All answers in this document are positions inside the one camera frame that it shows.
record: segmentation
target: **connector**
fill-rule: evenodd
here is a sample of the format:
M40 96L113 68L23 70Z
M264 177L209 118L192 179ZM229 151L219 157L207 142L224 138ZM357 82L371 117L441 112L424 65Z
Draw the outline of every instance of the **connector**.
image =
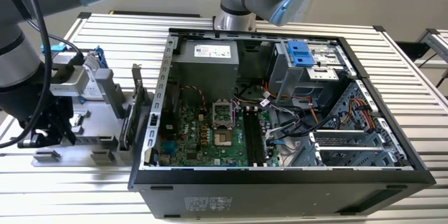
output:
M288 41L288 53L295 67L312 67L315 65L307 43L303 41Z
M372 110L372 107L369 105L360 105L356 107L356 110L369 111Z
M51 46L51 52L63 52L67 50L67 46L65 45L52 45Z

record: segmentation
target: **case label sticker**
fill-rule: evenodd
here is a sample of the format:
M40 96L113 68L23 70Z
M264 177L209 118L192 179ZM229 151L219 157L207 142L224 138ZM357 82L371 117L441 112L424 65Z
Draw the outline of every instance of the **case label sticker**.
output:
M233 197L185 197L187 211L228 211Z

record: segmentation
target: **black cable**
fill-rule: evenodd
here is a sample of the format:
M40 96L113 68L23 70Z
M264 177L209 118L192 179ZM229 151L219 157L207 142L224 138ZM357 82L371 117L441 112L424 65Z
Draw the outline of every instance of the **black cable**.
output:
M317 123L315 126L312 126L308 130L305 130L304 132L300 132L300 133L289 133L289 134L285 134L283 137L280 137L279 139L283 139L288 136L291 137L301 137L301 136L307 136L312 131L315 131L316 129L321 128L327 122L329 122L332 119L336 119L336 126L335 126L335 129L339 129L340 128L340 125L341 125L341 119L339 118L337 115L331 115L328 117L325 117L324 120L320 121L320 123Z
M437 82L436 88L440 87L443 81L445 80L445 78L441 78L440 81Z
M0 144L0 148L9 147L15 144L17 144L29 134L31 130L33 129L36 122L39 120L40 114L44 111L45 108L45 103L47 99L49 96L49 83L51 83L51 71L52 71L52 59L51 59L51 46L49 46L49 38L48 38L48 32L47 32L47 26L45 26L45 21L44 21L44 16L40 11L40 6L37 0L31 0L31 4L33 7L33 12L36 15L37 19L37 24L40 26L40 37L41 37L41 42L44 44L44 57L45 57L45 70L44 70L44 84L43 84L43 91L40 94L37 106L33 112L33 115L31 117L31 120L23 129L20 135L16 137L16 139L11 140L7 143Z
M421 66L437 55L437 53L435 53L419 66L419 68L421 68Z
M37 31L37 32L40 32L40 29L39 29L39 26L29 20L28 21L28 24L33 27L33 29ZM56 35L52 35L52 34L48 34L48 37L49 38L52 38L52 39L55 39L55 40L57 40L59 42L61 42L61 43L64 43L65 45L68 45L73 50L75 50L75 52L76 52L76 56L79 56L79 55L81 55L83 56L83 53L81 53L81 51L79 50L79 48L75 46L75 44L73 43L71 43L68 40L65 40L65 39L63 39L63 38L60 38L60 37L57 37Z

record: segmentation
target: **slotted metal surface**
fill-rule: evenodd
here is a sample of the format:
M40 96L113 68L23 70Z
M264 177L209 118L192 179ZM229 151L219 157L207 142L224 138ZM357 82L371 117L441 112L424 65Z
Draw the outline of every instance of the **slotted metal surface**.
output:
M208 18L144 17L93 14L79 19L65 38L81 48L105 50L115 82L133 87L131 68L140 64L144 85L157 83L168 28L211 29ZM345 37L403 130L421 155L437 184L368 217L265 219L265 222L448 223L448 128L447 101L407 60L387 33L369 26L291 23L275 27L259 22L259 32ZM15 133L12 118L0 127L1 141ZM0 216L19 221L108 223L155 221L139 194L127 190L128 167L39 167L31 165L33 150L0 150ZM183 222L260 223L260 219L188 220Z

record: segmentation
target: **wire bundle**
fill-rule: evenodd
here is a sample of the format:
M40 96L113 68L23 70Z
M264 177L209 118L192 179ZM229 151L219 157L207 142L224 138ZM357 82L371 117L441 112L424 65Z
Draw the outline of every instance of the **wire bundle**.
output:
M357 107L368 105L363 99L351 98L349 103L348 103L348 113L347 113L347 116L343 120L341 125L344 125L348 122L348 120L351 119L352 110L353 110L352 109L353 103L357 105ZM373 118L371 117L371 115L367 113L365 110L360 110L360 113L361 113L361 115L365 119L365 122L367 122L367 125L368 125L369 129L373 129L375 128Z
M269 92L269 89L268 89L268 82L264 82L264 90L269 93L269 96L272 96L273 98L277 98L277 95L272 94ZM313 100L311 97L297 97L295 95L291 96L292 98L297 98L297 99L307 99L308 100L308 103L309 103L309 109L311 109L311 114L313 115L313 118L315 118L315 121L316 123L319 123L319 120L317 120L317 117L316 117L316 113L315 113L315 110L313 110Z
M205 98L204 98L203 91L201 91L197 87L195 87L195 86L184 86L184 87L181 88L181 90L183 90L183 89L195 89L195 90L199 92L199 94L201 95L201 100L203 100L203 109L204 109L204 111L207 111L207 107L205 107Z

